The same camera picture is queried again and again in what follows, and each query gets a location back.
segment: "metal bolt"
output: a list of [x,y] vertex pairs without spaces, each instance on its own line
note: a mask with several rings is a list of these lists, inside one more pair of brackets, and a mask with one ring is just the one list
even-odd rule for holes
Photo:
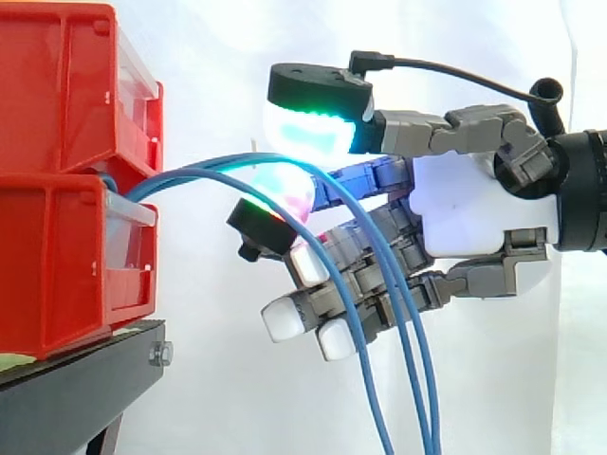
[[171,341],[156,341],[150,349],[150,365],[168,367],[173,362],[173,343]]

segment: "black cable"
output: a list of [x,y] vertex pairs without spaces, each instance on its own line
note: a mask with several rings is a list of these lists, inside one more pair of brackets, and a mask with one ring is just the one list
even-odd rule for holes
[[547,88],[545,90],[547,93],[545,94],[542,93],[542,91],[539,93],[525,93],[447,64],[437,64],[435,62],[417,59],[398,59],[394,55],[366,50],[352,51],[348,69],[353,74],[358,74],[364,78],[367,71],[393,69],[396,66],[402,68],[425,69],[427,71],[447,74],[468,82],[477,83],[516,100],[537,104],[542,107],[555,106],[562,98],[562,87],[554,80],[542,80],[544,81],[542,88]]
[[513,88],[497,83],[496,81],[486,79],[482,76],[469,73],[468,71],[464,71],[463,69],[455,68],[447,64],[437,64],[434,62],[427,62],[425,60],[416,59],[394,59],[394,66],[425,69],[428,71],[435,71],[441,74],[448,74],[455,78],[477,83],[478,85],[482,85],[486,88],[490,88],[491,90],[495,90],[496,92],[508,95],[509,97],[514,98],[516,100],[531,102],[544,106],[554,106],[562,98],[562,91],[555,98],[543,98],[537,95],[520,92]]

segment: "blue cable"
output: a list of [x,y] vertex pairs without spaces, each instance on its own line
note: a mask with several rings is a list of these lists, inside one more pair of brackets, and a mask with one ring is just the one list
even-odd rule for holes
[[[377,254],[377,261],[381,267],[382,273],[386,280],[387,290],[390,295],[392,305],[395,311],[396,325],[400,335],[401,344],[405,354],[405,362],[409,371],[411,379],[411,386],[414,394],[415,407],[417,409],[417,415],[419,419],[420,429],[422,432],[422,440],[424,442],[424,448],[427,455],[439,455],[440,454],[440,425],[439,425],[439,414],[438,414],[438,396],[436,392],[435,378],[432,369],[432,357],[430,354],[430,348],[426,339],[423,324],[419,317],[417,308],[414,304],[413,296],[409,290],[407,283],[402,276],[398,262],[394,256],[394,253],[388,246],[387,242],[383,238],[379,229],[375,226],[368,213],[360,206],[359,202],[338,182],[336,182],[330,175],[323,173],[316,167],[309,165],[308,163],[302,163],[298,160],[276,154],[243,154],[238,156],[223,156],[214,158],[213,160],[202,161],[189,166],[189,169],[197,169],[206,166],[213,166],[218,170],[222,170],[225,167],[237,168],[241,166],[261,164],[268,162],[288,162],[294,164],[309,173],[312,173],[317,178],[322,180],[327,186],[332,188],[338,196],[342,199],[344,204],[353,212],[355,217],[359,220],[360,227],[365,231],[369,241],[371,242],[374,251]],[[155,192],[158,185],[162,185],[168,179],[168,176],[160,178],[156,181],[146,181],[140,186],[134,189],[133,196],[138,194],[138,191]],[[170,188],[170,186],[183,183],[183,180],[174,180],[166,182],[164,187]],[[398,289],[402,298],[407,305],[408,312],[410,313],[412,323],[414,325],[415,333],[419,342],[419,350],[422,356],[424,371],[426,375],[426,382],[428,387],[428,396],[430,402],[431,411],[431,425],[432,425],[432,447],[429,443],[429,436],[427,431],[427,417],[423,406],[423,398],[421,390],[419,388],[419,381],[415,370],[413,352],[409,337],[407,335],[406,323],[404,311],[398,304],[398,298],[395,295],[395,291]]]
[[99,178],[111,192],[118,192],[118,184],[109,173],[98,173]]
[[[328,270],[329,275],[335,283],[336,288],[340,293],[340,297],[343,300],[346,315],[348,317],[348,322],[350,325],[350,330],[352,332],[352,338],[354,339],[355,345],[357,346],[357,351],[359,352],[359,361],[360,367],[362,369],[362,377],[364,379],[364,385],[365,390],[367,392],[367,398],[369,400],[369,406],[371,408],[371,412],[376,423],[377,433],[379,434],[379,438],[383,445],[384,452],[388,455],[394,455],[395,452],[390,441],[390,435],[388,434],[388,429],[386,428],[385,422],[383,420],[381,407],[377,399],[373,373],[371,371],[369,354],[367,352],[367,345],[362,330],[362,324],[360,323],[359,313],[357,311],[356,305],[354,304],[354,301],[352,300],[352,296],[348,291],[348,287],[345,281],[343,280],[343,277],[341,276],[340,271],[331,261],[319,240],[306,227],[304,227],[304,225],[302,225],[298,220],[296,220],[287,210],[283,209],[280,205],[275,203],[268,196],[264,195],[260,191],[255,190],[253,187],[247,185],[246,183],[243,183],[233,177],[230,177],[229,175],[224,175],[215,171],[194,169],[192,167],[189,167],[187,169],[168,171],[166,173],[151,177],[142,184],[139,184],[139,186],[131,192],[129,198],[131,200],[139,201],[154,192],[161,191],[157,189],[159,187],[157,183],[161,183],[163,180],[169,178],[175,179],[175,181],[181,183],[185,183],[186,181],[190,181],[197,178],[208,178],[210,180],[221,182],[239,191],[247,192],[253,197],[256,197],[262,202],[265,202],[272,210],[276,211],[279,215],[281,215],[283,219],[285,219],[286,222],[289,223],[297,231],[297,233],[308,242],[314,252],[321,259],[322,264]],[[140,189],[141,187],[145,188],[146,185],[149,186],[152,190],[137,191],[137,189]]]

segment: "red plastic bin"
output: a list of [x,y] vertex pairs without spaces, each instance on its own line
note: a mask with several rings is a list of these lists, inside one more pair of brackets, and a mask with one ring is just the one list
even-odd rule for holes
[[0,2],[0,172],[162,169],[162,87],[107,5]]
[[0,175],[0,353],[39,359],[156,306],[156,211],[95,175]]

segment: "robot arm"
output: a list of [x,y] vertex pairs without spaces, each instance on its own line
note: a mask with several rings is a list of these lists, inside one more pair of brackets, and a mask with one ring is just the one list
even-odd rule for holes
[[[375,110],[364,72],[390,67],[377,55],[363,67],[354,59],[347,70],[274,65],[268,100],[337,115],[356,127],[350,154],[383,155],[333,176],[357,199],[393,196],[370,215],[420,311],[441,308],[452,297],[516,296],[517,267],[546,263],[549,245],[561,251],[607,247],[607,132],[565,134],[554,103],[530,101],[541,134],[507,105],[471,106],[443,118]],[[547,86],[552,98],[560,97],[557,82],[539,82],[532,93],[545,94]],[[319,182],[315,196],[313,211],[340,205]],[[272,339],[315,330],[325,359],[353,354],[343,304],[318,258],[307,245],[289,247],[296,235],[279,221],[245,223],[240,220],[248,214],[237,211],[230,224],[244,234],[247,259],[281,259],[297,287],[262,311]],[[355,221],[319,238],[355,297],[367,342],[373,341],[395,325],[374,252]],[[463,261],[446,273],[428,271],[438,258]]]
[[[402,194],[412,188],[410,169],[404,158],[384,157],[345,168],[335,176],[356,196],[375,195],[382,188],[398,188]],[[395,175],[402,177],[399,185],[392,178]],[[321,184],[316,189],[315,209],[337,204]],[[412,212],[408,196],[400,195],[369,214],[391,245],[419,311],[441,308],[451,297],[516,296],[516,265],[547,259],[545,228],[523,228],[505,232],[503,247],[493,254],[468,258],[447,273],[425,271],[433,266],[434,257],[426,250],[422,220]],[[355,221],[319,238],[355,296],[367,342],[373,341],[378,333],[395,326],[395,318],[367,239]],[[262,311],[271,338],[280,342],[314,329],[326,360],[354,354],[343,304],[314,253],[306,244],[295,246],[285,255],[285,264],[297,289]]]

